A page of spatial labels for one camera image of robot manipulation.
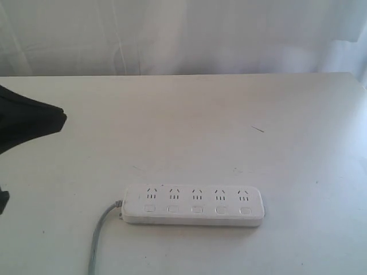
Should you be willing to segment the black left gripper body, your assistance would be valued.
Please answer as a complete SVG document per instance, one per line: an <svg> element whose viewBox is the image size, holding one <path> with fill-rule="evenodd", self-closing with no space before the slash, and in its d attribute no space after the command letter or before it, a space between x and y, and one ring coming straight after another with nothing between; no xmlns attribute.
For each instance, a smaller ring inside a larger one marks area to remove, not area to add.
<svg viewBox="0 0 367 275"><path fill-rule="evenodd" d="M2 215L2 213L4 212L9 199L10 199L9 192L0 189L0 215Z"/></svg>

